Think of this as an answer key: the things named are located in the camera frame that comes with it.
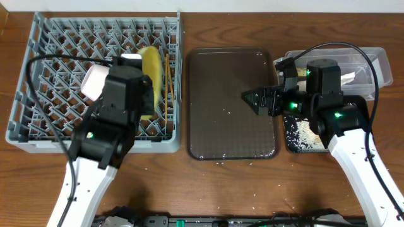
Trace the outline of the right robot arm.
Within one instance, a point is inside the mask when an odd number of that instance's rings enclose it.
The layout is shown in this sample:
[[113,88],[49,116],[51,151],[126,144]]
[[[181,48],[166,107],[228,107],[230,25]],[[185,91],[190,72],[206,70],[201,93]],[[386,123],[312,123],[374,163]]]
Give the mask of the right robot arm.
[[314,134],[343,169],[369,226],[403,226],[403,195],[371,140],[365,99],[344,95],[341,69],[331,59],[315,59],[306,67],[306,89],[297,85],[294,60],[276,64],[283,73],[280,86],[242,93],[257,115],[291,115],[306,119]]

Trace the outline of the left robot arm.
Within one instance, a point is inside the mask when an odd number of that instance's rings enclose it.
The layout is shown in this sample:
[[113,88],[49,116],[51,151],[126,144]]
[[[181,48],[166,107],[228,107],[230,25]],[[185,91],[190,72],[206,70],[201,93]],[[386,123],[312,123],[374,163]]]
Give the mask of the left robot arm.
[[139,54],[113,58],[111,67],[92,66],[82,91],[96,98],[75,127],[64,185],[48,226],[90,226],[100,201],[129,150],[142,117],[155,111],[157,86]]

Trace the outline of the white small bowl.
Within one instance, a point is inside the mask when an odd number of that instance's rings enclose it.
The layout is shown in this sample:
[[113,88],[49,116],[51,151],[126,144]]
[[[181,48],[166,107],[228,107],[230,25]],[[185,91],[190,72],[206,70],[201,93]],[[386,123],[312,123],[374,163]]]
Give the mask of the white small bowl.
[[109,68],[98,64],[92,65],[82,81],[80,91],[92,101],[99,98],[102,93]]

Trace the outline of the yellow round plate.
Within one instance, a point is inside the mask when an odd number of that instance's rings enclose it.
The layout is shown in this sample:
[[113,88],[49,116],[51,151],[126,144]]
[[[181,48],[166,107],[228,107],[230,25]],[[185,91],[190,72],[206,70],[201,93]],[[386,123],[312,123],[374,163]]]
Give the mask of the yellow round plate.
[[138,51],[142,57],[142,71],[149,76],[153,83],[153,110],[156,110],[162,90],[162,61],[159,51],[154,46],[146,46]]

